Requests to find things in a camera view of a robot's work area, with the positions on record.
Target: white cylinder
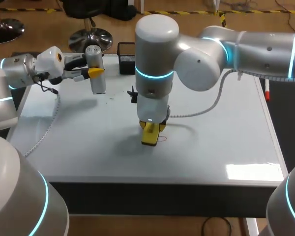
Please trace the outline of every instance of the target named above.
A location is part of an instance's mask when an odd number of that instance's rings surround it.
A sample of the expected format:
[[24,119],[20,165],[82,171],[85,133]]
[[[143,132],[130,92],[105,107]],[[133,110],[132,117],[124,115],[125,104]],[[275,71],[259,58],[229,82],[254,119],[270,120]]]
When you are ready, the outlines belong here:
[[68,227],[59,193],[0,138],[0,236],[66,236]]

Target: red object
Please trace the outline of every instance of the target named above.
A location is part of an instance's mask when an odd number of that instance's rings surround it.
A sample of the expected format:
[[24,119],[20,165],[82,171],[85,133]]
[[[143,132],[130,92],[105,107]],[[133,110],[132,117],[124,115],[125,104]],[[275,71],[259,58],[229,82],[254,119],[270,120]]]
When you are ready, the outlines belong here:
[[270,101],[270,91],[265,91],[265,100]]

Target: yellow object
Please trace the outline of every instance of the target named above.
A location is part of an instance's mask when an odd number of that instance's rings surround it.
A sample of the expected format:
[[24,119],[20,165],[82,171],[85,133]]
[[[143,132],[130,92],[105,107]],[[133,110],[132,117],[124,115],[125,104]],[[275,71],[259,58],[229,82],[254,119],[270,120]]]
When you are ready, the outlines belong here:
[[146,122],[146,125],[143,129],[143,135],[141,140],[142,144],[149,145],[149,146],[156,146],[159,132],[160,132],[159,124]]
[[90,79],[94,79],[98,76],[100,76],[101,74],[104,73],[104,69],[103,68],[90,68],[88,69],[88,75]]

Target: black chair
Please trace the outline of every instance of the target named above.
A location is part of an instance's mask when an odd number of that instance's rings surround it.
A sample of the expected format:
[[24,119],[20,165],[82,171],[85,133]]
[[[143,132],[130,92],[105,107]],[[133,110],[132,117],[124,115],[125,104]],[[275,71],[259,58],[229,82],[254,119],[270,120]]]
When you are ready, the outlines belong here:
[[10,42],[20,37],[24,32],[24,25],[16,19],[0,18],[0,43]]
[[92,17],[102,14],[108,0],[62,0],[63,10],[68,17],[84,19],[85,29],[75,32],[69,39],[71,51],[83,53],[89,45],[98,45],[106,51],[113,44],[112,35],[96,28]]

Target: white coiled cable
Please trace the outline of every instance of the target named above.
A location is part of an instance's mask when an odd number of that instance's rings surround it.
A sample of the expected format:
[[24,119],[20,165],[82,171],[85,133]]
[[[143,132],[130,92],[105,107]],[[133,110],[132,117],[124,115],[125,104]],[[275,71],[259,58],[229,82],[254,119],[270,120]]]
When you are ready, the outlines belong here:
[[59,108],[60,108],[60,94],[57,94],[57,104],[56,104],[56,109],[55,109],[55,112],[54,112],[54,115],[53,115],[53,119],[52,119],[50,125],[48,126],[47,131],[41,137],[41,139],[35,144],[35,146],[33,146],[28,152],[26,152],[23,155],[25,158],[27,158],[43,142],[43,140],[45,139],[45,137],[47,136],[47,134],[49,133],[49,131],[51,130],[53,124],[56,121],[56,118],[57,118],[58,113],[59,113]]
[[[222,79],[221,79],[221,84],[220,84],[220,88],[219,88],[219,91],[218,91],[218,94],[217,94],[217,98],[215,100],[215,102],[213,103],[213,105],[207,109],[205,109],[204,111],[201,111],[201,112],[197,112],[197,113],[193,113],[193,114],[187,114],[187,115],[171,115],[169,116],[169,118],[186,118],[186,117],[196,117],[196,116],[199,116],[199,115],[203,115],[209,111],[211,111],[213,108],[216,107],[216,105],[218,104],[220,98],[221,98],[221,94],[222,94],[222,90],[223,90],[223,85],[224,85],[224,82],[225,82],[225,79],[226,77],[233,73],[233,72],[237,72],[235,69],[231,69],[229,71],[227,71]],[[256,73],[251,73],[251,72],[247,72],[247,71],[238,71],[238,73],[245,73],[245,74],[248,74],[248,75],[252,75],[252,76],[256,76],[256,77],[259,77],[259,78],[262,78],[262,79],[266,79],[266,80],[271,80],[271,81],[280,81],[280,82],[295,82],[295,78],[286,78],[286,77],[275,77],[275,76],[269,76],[269,75],[260,75],[260,74],[256,74]]]

